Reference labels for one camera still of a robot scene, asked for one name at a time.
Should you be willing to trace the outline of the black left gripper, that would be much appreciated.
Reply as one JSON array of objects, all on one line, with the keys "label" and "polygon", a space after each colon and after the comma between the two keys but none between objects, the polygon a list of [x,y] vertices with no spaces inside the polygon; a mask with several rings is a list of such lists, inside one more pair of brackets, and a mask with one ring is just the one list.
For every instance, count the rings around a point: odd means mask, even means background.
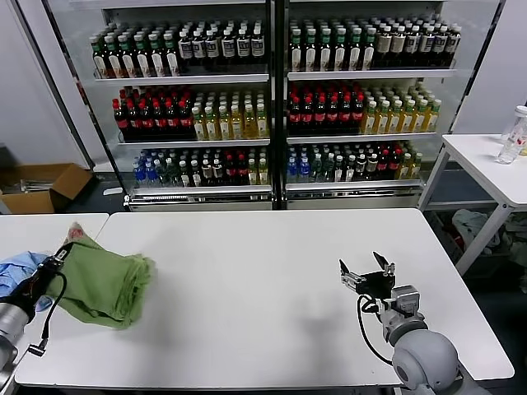
[{"label": "black left gripper", "polygon": [[28,317],[35,316],[35,306],[43,296],[51,281],[60,273],[63,258],[71,252],[71,245],[63,245],[54,256],[47,257],[36,271],[19,284],[7,297],[8,304],[20,308]]}]

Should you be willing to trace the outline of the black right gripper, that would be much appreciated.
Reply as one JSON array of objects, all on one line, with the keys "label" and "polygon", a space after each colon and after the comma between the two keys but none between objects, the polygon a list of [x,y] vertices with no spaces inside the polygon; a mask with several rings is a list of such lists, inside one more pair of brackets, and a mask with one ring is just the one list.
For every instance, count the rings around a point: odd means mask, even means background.
[{"label": "black right gripper", "polygon": [[373,255],[382,271],[363,275],[351,272],[345,262],[339,259],[341,282],[359,295],[391,296],[395,285],[395,264],[377,252],[373,252]]}]

